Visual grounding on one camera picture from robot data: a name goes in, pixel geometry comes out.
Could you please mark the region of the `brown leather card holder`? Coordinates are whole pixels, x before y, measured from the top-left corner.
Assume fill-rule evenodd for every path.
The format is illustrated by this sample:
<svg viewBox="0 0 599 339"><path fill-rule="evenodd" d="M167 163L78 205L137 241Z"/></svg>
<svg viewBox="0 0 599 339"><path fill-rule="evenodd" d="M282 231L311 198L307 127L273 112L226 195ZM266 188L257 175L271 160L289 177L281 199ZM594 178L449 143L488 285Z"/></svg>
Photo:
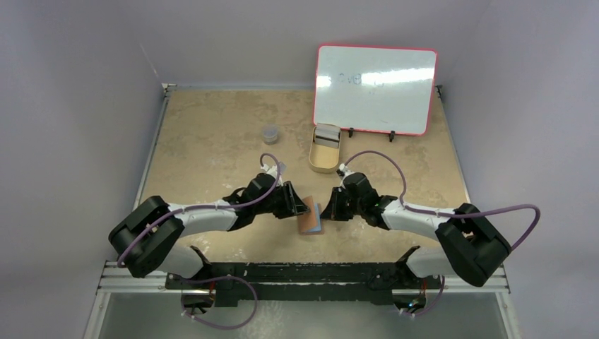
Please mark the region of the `brown leather card holder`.
<svg viewBox="0 0 599 339"><path fill-rule="evenodd" d="M324 229L321 224L321 205L317 203L313 196L302 199L309 207L309 212L297 217L297 228L300 235L323 234Z"/></svg>

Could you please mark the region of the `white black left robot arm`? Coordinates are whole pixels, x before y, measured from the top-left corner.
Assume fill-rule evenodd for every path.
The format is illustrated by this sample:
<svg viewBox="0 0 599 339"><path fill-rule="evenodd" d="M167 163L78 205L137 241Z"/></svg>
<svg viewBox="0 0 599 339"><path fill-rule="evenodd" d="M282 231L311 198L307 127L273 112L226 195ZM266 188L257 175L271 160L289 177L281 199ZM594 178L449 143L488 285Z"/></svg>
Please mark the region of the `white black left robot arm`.
<svg viewBox="0 0 599 339"><path fill-rule="evenodd" d="M178 239L203 232L233 232L253 223L257 215L285 219L310 213L291 182L260 173L245 187L207 206L167 203L151 196L125 217L108 241L118 263L135 278L155 270L178 275L194 289L210 282L210 263L199 249Z"/></svg>

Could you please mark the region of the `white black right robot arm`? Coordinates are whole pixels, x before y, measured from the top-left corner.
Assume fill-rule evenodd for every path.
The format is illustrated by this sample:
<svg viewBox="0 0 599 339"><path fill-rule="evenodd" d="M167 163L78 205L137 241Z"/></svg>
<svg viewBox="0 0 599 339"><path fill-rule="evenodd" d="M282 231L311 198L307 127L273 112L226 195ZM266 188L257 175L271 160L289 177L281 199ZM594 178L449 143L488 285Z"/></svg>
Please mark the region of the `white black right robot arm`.
<svg viewBox="0 0 599 339"><path fill-rule="evenodd" d="M316 219L345 222L360 216L372 227L437 241L436 248L414 246L397 260L396 277L405 287L436 275L456 275L482 287L512 249L478 212L469 203L453 210L402 203L397 196L378 194L368 178L356 172L342 176L341 185L332 188L327 206L316 209Z"/></svg>

